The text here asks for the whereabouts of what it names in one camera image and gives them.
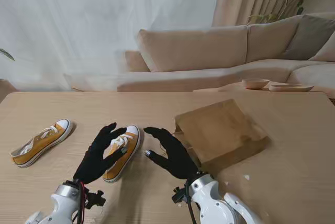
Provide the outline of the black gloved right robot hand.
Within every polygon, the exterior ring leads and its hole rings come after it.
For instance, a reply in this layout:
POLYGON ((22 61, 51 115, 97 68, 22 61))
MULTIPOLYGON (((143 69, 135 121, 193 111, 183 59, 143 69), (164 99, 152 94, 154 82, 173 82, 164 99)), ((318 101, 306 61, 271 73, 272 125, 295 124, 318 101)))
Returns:
POLYGON ((146 150, 146 156, 152 162, 178 179, 188 180, 190 183, 197 179, 200 171, 176 137, 164 128, 145 127, 144 132, 158 139, 167 153, 165 158, 152 150, 146 150))

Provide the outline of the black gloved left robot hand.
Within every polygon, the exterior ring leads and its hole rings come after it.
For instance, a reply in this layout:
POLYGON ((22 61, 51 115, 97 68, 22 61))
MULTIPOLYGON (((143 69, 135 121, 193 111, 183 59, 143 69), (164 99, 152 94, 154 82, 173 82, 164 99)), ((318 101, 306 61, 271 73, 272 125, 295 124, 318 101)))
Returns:
POLYGON ((100 130, 85 152, 84 158, 73 176, 74 182, 86 185, 99 179, 126 153, 126 148, 119 147, 114 153, 104 157, 104 152, 111 141, 126 132, 126 128, 117 129, 116 126, 117 124, 114 122, 100 130))

